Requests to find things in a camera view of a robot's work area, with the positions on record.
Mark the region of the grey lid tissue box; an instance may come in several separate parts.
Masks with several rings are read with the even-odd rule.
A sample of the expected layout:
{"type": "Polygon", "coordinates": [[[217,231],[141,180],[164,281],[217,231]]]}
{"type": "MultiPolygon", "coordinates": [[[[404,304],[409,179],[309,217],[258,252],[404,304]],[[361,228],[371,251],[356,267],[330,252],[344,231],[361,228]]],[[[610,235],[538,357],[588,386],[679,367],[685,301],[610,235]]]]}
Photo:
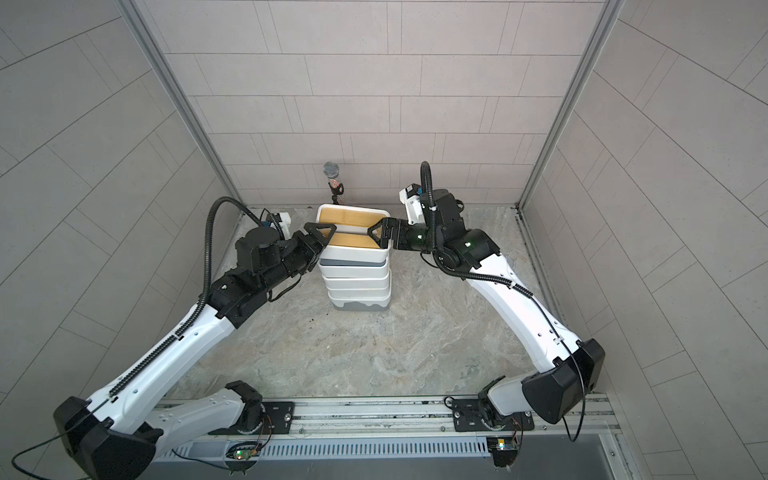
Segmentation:
{"type": "Polygon", "coordinates": [[[391,298],[391,289],[329,289],[329,298],[334,302],[380,303],[391,298]]]}
{"type": "Polygon", "coordinates": [[[342,262],[322,259],[320,271],[328,279],[383,279],[390,273],[389,262],[342,262]]]}

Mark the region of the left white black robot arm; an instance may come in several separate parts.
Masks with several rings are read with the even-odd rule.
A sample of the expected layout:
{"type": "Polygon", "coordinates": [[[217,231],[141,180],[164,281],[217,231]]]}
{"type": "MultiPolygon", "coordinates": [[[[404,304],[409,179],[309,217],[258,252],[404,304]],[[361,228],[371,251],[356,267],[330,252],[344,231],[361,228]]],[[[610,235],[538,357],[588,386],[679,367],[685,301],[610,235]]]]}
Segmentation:
{"type": "Polygon", "coordinates": [[[217,430],[261,432],[261,395],[243,381],[177,405],[156,406],[213,346],[272,300],[275,287],[311,271],[333,224],[308,223],[287,240],[268,227],[236,243],[237,265],[217,279],[175,330],[88,399],[70,397],[54,412],[68,455],[92,479],[136,479],[159,455],[217,430]]]}

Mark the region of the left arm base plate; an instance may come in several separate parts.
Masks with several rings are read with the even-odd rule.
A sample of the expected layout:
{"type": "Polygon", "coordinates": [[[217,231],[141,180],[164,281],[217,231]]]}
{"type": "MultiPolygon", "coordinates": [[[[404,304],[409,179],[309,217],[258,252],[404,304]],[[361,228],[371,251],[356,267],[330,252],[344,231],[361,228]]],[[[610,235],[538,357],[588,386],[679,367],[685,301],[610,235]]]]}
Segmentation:
{"type": "Polygon", "coordinates": [[[219,428],[209,435],[258,436],[290,432],[295,403],[290,401],[262,401],[258,408],[247,407],[235,425],[219,428]]]}

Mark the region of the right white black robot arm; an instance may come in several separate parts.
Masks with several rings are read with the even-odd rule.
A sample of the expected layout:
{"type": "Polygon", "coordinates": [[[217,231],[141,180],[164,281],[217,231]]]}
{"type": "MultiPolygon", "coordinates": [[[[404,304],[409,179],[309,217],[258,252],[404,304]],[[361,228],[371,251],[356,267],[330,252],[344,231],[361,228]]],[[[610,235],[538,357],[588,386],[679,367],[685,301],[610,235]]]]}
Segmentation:
{"type": "Polygon", "coordinates": [[[401,192],[404,219],[386,217],[367,233],[382,247],[415,251],[443,274],[468,283],[487,300],[517,336],[534,373],[502,377],[478,395],[484,424],[500,430],[532,411],[557,424],[574,407],[584,408],[601,373],[603,347],[581,340],[558,321],[513,272],[499,246],[481,229],[469,229],[463,204],[433,185],[431,166],[420,165],[420,181],[401,192]]]}

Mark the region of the wooden lid tissue box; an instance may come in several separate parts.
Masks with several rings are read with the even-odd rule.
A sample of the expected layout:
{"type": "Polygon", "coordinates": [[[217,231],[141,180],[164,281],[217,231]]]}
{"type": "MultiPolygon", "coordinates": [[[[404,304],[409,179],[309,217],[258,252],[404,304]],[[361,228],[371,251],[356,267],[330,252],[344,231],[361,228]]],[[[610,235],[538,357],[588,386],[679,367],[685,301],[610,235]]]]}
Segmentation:
{"type": "Polygon", "coordinates": [[[323,276],[329,290],[384,290],[391,287],[390,276],[383,278],[331,278],[323,276]]]}
{"type": "Polygon", "coordinates": [[[336,230],[321,259],[326,262],[362,262],[379,264],[389,255],[389,247],[380,247],[368,235],[368,228],[388,218],[386,210],[345,205],[323,204],[316,222],[333,224],[336,230]]]}

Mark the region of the white lid tissue box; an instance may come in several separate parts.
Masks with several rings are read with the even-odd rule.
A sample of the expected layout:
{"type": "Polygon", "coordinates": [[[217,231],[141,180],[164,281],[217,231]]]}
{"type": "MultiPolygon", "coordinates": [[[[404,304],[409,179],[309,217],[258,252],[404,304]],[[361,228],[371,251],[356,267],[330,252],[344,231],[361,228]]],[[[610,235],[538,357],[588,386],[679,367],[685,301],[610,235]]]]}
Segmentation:
{"type": "Polygon", "coordinates": [[[377,312],[386,311],[389,309],[390,300],[384,299],[374,302],[363,302],[359,300],[344,301],[338,299],[331,299],[331,304],[336,310],[339,311],[353,311],[353,312],[377,312]]]}

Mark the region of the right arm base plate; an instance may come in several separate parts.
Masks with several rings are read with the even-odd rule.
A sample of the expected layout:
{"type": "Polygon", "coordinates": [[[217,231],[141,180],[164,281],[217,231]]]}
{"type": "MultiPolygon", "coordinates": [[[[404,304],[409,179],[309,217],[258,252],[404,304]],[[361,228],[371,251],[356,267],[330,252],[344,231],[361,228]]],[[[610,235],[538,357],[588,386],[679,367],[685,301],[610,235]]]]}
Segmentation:
{"type": "Polygon", "coordinates": [[[451,410],[457,432],[518,432],[535,429],[529,412],[499,416],[478,398],[446,396],[443,404],[451,410]]]}

